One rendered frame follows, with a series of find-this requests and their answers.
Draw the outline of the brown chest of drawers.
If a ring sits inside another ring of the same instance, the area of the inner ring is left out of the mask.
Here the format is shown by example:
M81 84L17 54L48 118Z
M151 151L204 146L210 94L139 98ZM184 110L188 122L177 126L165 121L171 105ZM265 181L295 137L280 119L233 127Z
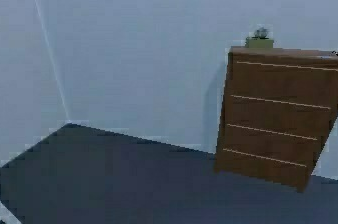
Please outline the brown chest of drawers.
M228 52L214 169L305 190L338 118L332 51Z

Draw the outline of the small plant in green pot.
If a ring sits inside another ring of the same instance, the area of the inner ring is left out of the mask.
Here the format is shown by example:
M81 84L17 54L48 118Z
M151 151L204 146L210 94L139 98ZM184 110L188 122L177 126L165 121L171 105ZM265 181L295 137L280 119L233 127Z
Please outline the small plant in green pot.
M245 40L246 48L265 48L270 49L274 46L274 40L268 37L267 28L260 27L254 31L252 36L248 36Z

